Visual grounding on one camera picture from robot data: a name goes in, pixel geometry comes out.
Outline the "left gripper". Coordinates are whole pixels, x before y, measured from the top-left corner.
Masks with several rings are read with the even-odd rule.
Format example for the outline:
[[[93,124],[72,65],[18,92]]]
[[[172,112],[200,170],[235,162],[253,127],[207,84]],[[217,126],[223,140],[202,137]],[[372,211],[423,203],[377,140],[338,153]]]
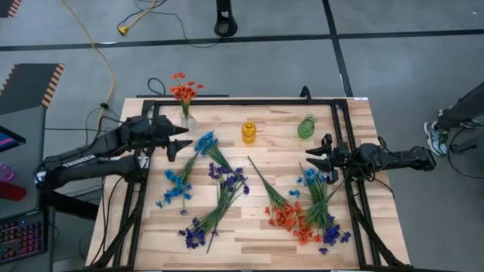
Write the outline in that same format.
[[[166,116],[135,116],[130,119],[130,147],[166,147],[166,155],[174,162],[178,151],[193,143],[192,140],[174,140],[169,136],[188,132],[185,127],[174,125]]]

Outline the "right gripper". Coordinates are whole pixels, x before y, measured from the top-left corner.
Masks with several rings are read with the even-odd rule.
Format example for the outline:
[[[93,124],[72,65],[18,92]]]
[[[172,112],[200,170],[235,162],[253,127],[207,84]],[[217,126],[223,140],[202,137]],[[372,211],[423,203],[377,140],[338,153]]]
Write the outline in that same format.
[[[321,146],[306,150],[307,154],[322,156],[331,151],[331,161],[329,159],[308,158],[306,161],[319,169],[325,177],[327,184],[334,184],[339,179],[337,168],[348,168],[357,165],[364,165],[365,159],[362,156],[361,148],[357,147],[351,151],[347,143],[337,145],[332,149],[332,135],[326,134],[321,139]]]

